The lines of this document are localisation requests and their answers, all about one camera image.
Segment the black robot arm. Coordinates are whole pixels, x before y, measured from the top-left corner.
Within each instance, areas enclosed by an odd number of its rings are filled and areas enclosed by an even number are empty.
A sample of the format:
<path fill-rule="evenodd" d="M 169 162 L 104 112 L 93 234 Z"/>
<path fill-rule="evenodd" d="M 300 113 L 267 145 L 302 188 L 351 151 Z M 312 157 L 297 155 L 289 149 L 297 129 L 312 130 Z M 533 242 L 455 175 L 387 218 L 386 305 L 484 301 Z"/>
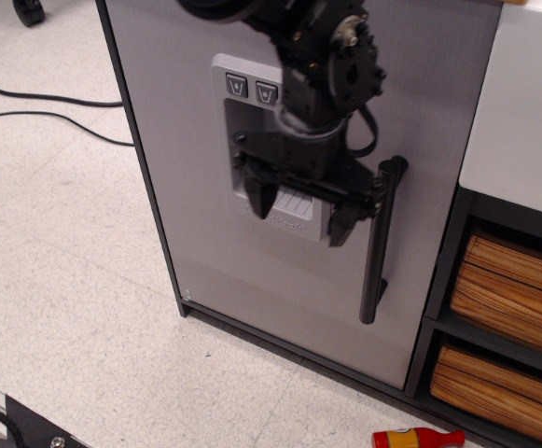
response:
<path fill-rule="evenodd" d="M 266 218 L 287 187 L 331 203 L 329 243 L 344 244 L 355 224 L 375 217 L 382 184 L 358 159 L 378 143 L 368 101 L 384 71 L 361 1 L 183 1 L 205 21 L 241 21 L 266 35 L 282 67 L 276 132 L 235 133 L 234 167 L 254 213 Z"/>

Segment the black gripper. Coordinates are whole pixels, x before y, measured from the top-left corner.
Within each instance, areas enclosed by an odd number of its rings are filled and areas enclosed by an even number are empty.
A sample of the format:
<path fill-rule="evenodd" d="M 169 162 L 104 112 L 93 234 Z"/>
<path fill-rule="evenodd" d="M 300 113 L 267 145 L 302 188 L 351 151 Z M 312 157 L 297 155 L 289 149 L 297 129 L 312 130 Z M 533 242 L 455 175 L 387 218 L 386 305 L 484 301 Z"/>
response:
<path fill-rule="evenodd" d="M 375 217 L 382 182 L 352 157 L 337 134 L 306 142 L 282 133 L 240 131 L 232 136 L 235 166 L 255 214 L 265 219 L 281 186 L 336 205 L 329 224 L 329 246 L 344 245 L 360 219 Z"/>

